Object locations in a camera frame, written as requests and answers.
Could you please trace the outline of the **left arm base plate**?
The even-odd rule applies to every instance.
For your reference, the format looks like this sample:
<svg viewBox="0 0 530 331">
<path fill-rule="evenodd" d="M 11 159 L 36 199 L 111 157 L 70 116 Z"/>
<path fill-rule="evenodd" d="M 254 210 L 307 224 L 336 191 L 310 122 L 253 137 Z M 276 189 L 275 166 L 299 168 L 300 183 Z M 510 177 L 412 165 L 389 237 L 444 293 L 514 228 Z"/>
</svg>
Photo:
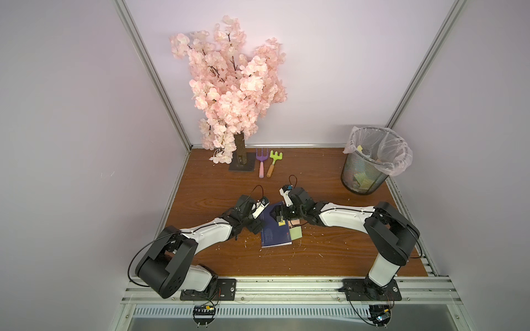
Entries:
<svg viewBox="0 0 530 331">
<path fill-rule="evenodd" d="M 214 278 L 203 291 L 183 290 L 181 301 L 234 301 L 237 280 L 231 278 Z"/>
</svg>

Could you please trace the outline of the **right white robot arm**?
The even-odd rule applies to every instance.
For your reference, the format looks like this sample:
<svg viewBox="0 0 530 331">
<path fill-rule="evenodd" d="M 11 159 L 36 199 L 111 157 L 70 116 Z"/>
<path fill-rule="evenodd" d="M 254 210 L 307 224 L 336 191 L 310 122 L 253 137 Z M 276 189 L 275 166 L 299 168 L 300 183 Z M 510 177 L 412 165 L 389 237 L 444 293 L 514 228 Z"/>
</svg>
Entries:
<svg viewBox="0 0 530 331">
<path fill-rule="evenodd" d="M 367 234 L 378 255 L 363 279 L 344 280 L 343 291 L 354 301 L 400 301 L 402 296 L 395 275 L 409 262 L 420 238 L 410 220 L 387 202 L 375 206 L 354 207 L 327 201 L 314 201 L 303 188 L 284 186 L 284 201 L 269 215 L 280 223 L 303 219 L 324 228 L 346 228 Z"/>
</svg>

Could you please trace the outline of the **dark blue paperback book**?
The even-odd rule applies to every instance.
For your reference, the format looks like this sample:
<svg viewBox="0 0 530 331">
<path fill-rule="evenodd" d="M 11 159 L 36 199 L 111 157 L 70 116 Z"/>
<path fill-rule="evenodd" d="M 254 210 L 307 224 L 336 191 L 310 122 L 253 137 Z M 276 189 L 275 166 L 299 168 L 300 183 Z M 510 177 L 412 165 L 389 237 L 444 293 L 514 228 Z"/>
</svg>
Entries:
<svg viewBox="0 0 530 331">
<path fill-rule="evenodd" d="M 289 227 L 287 225 L 280 225 L 273 216 L 275 207 L 281 205 L 282 202 L 271 204 L 259 216 L 263 225 L 260 233 L 262 248 L 292 244 Z"/>
</svg>

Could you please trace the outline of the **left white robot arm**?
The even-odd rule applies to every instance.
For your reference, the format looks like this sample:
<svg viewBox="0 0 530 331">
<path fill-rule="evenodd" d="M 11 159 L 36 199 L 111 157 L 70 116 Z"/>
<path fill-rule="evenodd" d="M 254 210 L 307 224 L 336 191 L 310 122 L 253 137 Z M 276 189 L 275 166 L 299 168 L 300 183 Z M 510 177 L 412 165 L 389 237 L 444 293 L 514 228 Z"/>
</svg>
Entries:
<svg viewBox="0 0 530 331">
<path fill-rule="evenodd" d="M 194 228 L 168 226 L 157 238 L 141 249 L 134 275 L 168 299 L 177 291 L 213 299 L 222 293 L 219 276 L 205 266 L 193 265 L 196 254 L 213 245 L 235 239 L 246 228 L 257 234 L 263 229 L 260 215 L 269 206 L 266 197 L 254 200 L 242 195 L 234 207 L 220 217 Z"/>
</svg>

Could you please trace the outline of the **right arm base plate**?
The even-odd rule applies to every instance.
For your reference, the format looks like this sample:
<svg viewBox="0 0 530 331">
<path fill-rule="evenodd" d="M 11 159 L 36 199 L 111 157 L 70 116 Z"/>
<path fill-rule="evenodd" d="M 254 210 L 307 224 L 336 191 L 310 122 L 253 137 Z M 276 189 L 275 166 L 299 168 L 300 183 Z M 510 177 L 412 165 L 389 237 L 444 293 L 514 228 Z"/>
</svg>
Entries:
<svg viewBox="0 0 530 331">
<path fill-rule="evenodd" d="M 339 292 L 349 301 L 401 301 L 402 295 L 396 280 L 381 287 L 369 279 L 343 279 Z"/>
</svg>

